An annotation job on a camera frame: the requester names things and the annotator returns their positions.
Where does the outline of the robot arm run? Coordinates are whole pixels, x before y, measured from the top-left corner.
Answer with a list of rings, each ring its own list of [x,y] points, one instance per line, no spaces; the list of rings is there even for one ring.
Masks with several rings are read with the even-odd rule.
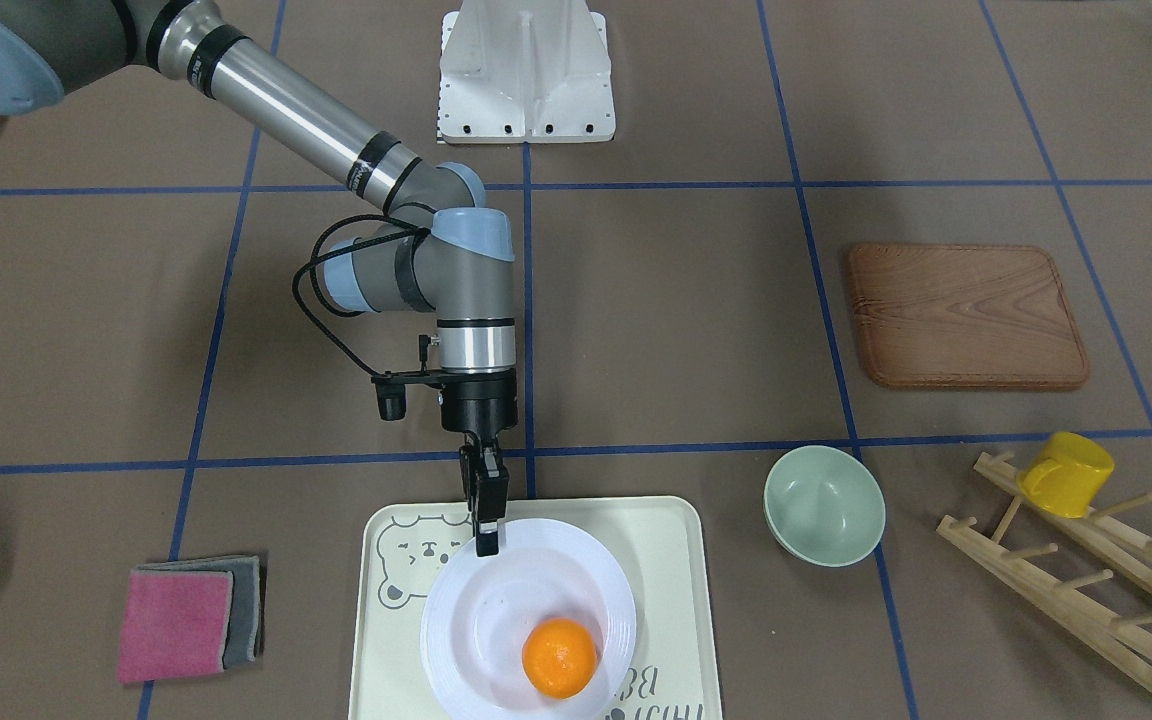
[[[463,165],[429,164],[233,26],[214,1],[0,1],[0,115],[59,104],[126,67],[185,82],[376,206],[376,236],[314,247],[294,275],[338,316],[435,314],[420,359],[371,370],[385,420],[406,414],[408,386],[442,395],[444,429],[463,437],[460,464],[477,555],[499,550],[509,473],[499,434],[518,420],[511,232]]]

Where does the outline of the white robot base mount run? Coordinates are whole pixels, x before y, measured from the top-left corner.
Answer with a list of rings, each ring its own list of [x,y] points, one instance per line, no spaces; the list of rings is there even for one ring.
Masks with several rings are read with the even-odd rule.
[[[444,143],[616,136],[607,18],[585,1],[465,1],[444,14],[439,68]]]

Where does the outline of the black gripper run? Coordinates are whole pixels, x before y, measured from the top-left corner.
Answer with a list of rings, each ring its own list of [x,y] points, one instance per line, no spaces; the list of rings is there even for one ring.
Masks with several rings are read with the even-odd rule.
[[[497,445],[505,430],[518,424],[518,382],[515,367],[503,372],[435,373],[442,396],[442,429],[471,434],[460,450],[462,484],[467,493],[476,555],[497,555],[497,523],[505,520],[509,473]]]

